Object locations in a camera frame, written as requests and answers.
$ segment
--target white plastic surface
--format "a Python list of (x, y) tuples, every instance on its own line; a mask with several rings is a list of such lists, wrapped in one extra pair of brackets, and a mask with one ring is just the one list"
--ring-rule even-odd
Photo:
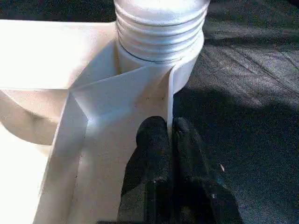
[[(115, 69), (108, 64), (114, 55), (111, 58), (103, 52), (115, 32), (114, 22), (0, 20), (0, 88), (68, 89), (92, 59), (94, 66), (98, 61), (106, 62), (101, 68), (106, 75), (116, 74), (108, 70)], [(90, 69), (89, 82), (98, 80)]]
[(36, 214), (43, 175), (60, 120), (60, 115), (57, 119), (55, 114), (61, 112), (61, 101), (65, 100), (49, 101), (55, 110), (43, 112), (41, 116), (29, 112), (39, 106), (36, 96), (33, 91), (0, 90), (0, 223), (30, 224)]
[[(71, 61), (64, 64), (60, 61), (62, 58), (57, 54), (57, 49), (54, 51), (48, 46), (45, 46), (46, 51), (38, 51), (38, 45), (43, 46), (41, 42), (37, 42), (37, 46), (33, 41), (27, 42), (33, 46), (35, 53), (27, 55), (24, 59), (26, 63), (19, 56), (13, 57), (13, 54), (5, 58), (9, 47), (0, 52), (0, 57), (8, 64), (25, 65), (23, 73), (18, 66), (8, 67), (5, 64), (0, 67), (1, 72), (6, 72), (2, 74), (9, 77), (8, 81), (0, 83), (10, 88), (2, 88), (2, 96), (14, 105), (13, 112), (7, 113), (7, 108), (12, 107), (0, 104), (1, 115), (5, 114), (0, 117), (0, 122), (10, 127), (4, 129), (9, 147), (16, 147), (22, 152), (21, 157), (14, 151), (6, 152), (6, 160), (9, 162), (2, 163), (4, 167), (1, 170), (4, 171), (5, 166), (8, 167), (6, 170), (13, 167), (19, 169), (2, 176), (7, 178), (7, 183), (11, 183), (9, 179), (13, 177), (16, 184), (20, 175), (24, 178), (23, 182), (28, 180), (28, 183), (23, 184), (27, 186), (26, 192), (16, 194), (15, 188), (11, 188), (12, 191), (10, 187), (0, 189), (0, 192), (5, 193), (4, 198), (11, 200), (11, 205), (18, 203), (18, 210), (26, 211), (27, 214), (26, 217), (14, 217), (12, 222), (3, 222), (16, 223), (16, 220), (20, 220), (22, 223), (32, 223), (36, 208), (35, 224), (81, 224), (116, 220), (124, 169), (136, 147), (137, 129), (144, 119), (153, 115), (164, 117), (168, 126), (171, 126), (173, 94), (186, 84), (202, 48), (203, 37), (196, 39), (188, 57), (179, 62), (156, 64), (129, 54), (118, 42), (115, 23), (0, 23), (7, 28), (12, 24), (12, 33), (24, 25), (38, 37), (49, 41), (38, 29), (47, 33), (47, 28), (53, 28), (55, 37), (51, 39), (52, 45), (62, 47), (65, 44), (61, 54), (65, 58), (70, 57)], [(26, 34), (25, 37), (29, 40), (33, 34)], [(71, 37), (76, 41), (66, 43)], [(79, 43), (79, 40), (82, 41), (82, 48), (74, 44)], [(24, 46), (24, 43), (19, 46), (28, 51), (29, 47)], [(56, 52), (57, 58), (50, 57), (49, 52), (52, 56)], [(43, 67), (35, 68), (28, 64), (34, 60), (42, 63)], [(55, 88), (69, 89), (62, 91)], [(7, 121), (14, 123), (8, 126)], [(23, 140), (16, 141), (17, 136)], [(29, 145), (30, 153), (21, 150), (26, 145)], [(37, 153), (33, 155), (32, 149), (35, 146), (38, 146), (35, 149)], [(32, 169), (29, 169), (28, 163), (33, 166)], [(24, 209), (27, 196), (34, 200), (32, 205)], [(7, 207), (6, 218), (14, 212), (15, 207)]]

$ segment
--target curved plastic edge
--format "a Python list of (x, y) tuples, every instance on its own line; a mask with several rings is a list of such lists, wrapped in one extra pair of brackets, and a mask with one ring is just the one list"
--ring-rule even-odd
[(44, 172), (34, 224), (66, 223), (87, 122), (69, 92)]
[(179, 92), (188, 82), (197, 57), (204, 45), (204, 36), (199, 38), (190, 55), (182, 58), (170, 71), (168, 84), (167, 129), (169, 138), (172, 136), (173, 95)]

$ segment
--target dark cloth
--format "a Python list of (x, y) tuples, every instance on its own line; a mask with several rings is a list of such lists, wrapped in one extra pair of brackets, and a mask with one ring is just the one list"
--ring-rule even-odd
[(224, 166), (246, 224), (299, 223), (299, 10), (211, 2), (204, 48), (174, 114)]

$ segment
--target white plastic part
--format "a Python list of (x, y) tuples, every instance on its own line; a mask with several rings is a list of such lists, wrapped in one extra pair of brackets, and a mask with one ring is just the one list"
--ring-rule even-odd
[(210, 0), (114, 0), (118, 37), (130, 54), (156, 63), (185, 57), (203, 38)]
[[(81, 224), (116, 220), (124, 169), (136, 147), (137, 129), (153, 115), (162, 116), (171, 127), (173, 94), (186, 84), (203, 35), (181, 60), (157, 64), (128, 53), (119, 43), (115, 23), (0, 24), (6, 38), (6, 44), (0, 43), (4, 49), (0, 51), (4, 62), (0, 93), (9, 102), (0, 102), (5, 133), (0, 148), (7, 161), (1, 164), (7, 185), (0, 192), (10, 200), (8, 204), (14, 204), (9, 207), (5, 200), (0, 202), (7, 214), (0, 221)], [(22, 30), (27, 31), (23, 36), (13, 35)], [(18, 186), (26, 190), (16, 194), (9, 183), (19, 180)], [(30, 205), (28, 197), (33, 198)], [(21, 210), (21, 215), (12, 215)]]

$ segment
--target white threaded post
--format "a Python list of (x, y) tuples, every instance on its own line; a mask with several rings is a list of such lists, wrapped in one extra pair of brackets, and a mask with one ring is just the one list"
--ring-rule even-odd
[(198, 38), (210, 0), (114, 0), (118, 37), (135, 57), (156, 63), (188, 55)]

